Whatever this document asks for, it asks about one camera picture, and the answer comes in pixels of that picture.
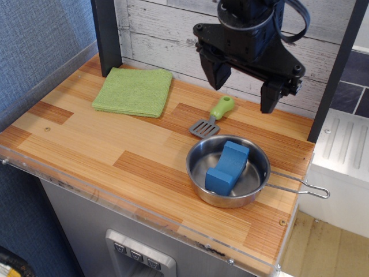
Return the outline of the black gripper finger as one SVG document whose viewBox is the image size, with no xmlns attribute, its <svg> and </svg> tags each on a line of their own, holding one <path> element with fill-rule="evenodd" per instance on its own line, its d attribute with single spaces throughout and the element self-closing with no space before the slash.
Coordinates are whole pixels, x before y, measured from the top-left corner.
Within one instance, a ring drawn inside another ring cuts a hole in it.
<svg viewBox="0 0 369 277">
<path fill-rule="evenodd" d="M 261 112 L 270 114 L 276 104 L 282 98 L 283 82 L 278 79 L 270 79 L 261 87 Z"/>
<path fill-rule="evenodd" d="M 231 67 L 225 63 L 222 57 L 208 51 L 200 51 L 199 57 L 208 83 L 215 90 L 219 90 L 231 75 Z"/>
</svg>

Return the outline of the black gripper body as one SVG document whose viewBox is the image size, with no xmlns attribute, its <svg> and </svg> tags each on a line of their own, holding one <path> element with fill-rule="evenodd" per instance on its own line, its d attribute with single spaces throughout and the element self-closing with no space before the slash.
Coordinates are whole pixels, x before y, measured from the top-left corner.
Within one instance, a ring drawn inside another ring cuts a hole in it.
<svg viewBox="0 0 369 277">
<path fill-rule="evenodd" d="M 256 31 L 229 29 L 222 24 L 198 23 L 197 51 L 222 57 L 232 68 L 261 81 L 283 82 L 283 95 L 296 95 L 301 89 L 305 67 L 282 44 L 271 24 Z"/>
</svg>

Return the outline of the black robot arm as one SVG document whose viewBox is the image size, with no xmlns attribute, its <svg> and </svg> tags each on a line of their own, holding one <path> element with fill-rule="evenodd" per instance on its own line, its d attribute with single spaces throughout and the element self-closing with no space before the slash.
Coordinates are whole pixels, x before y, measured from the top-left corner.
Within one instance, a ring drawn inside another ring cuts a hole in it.
<svg viewBox="0 0 369 277">
<path fill-rule="evenodd" d="M 293 36 L 281 32 L 284 6 L 304 20 Z M 285 47 L 300 40 L 310 25 L 310 15 L 300 1 L 220 1 L 219 23 L 195 24 L 193 32 L 208 83 L 219 90 L 236 69 L 263 81 L 261 112 L 270 114 L 278 101 L 296 95 L 306 69 Z"/>
</svg>

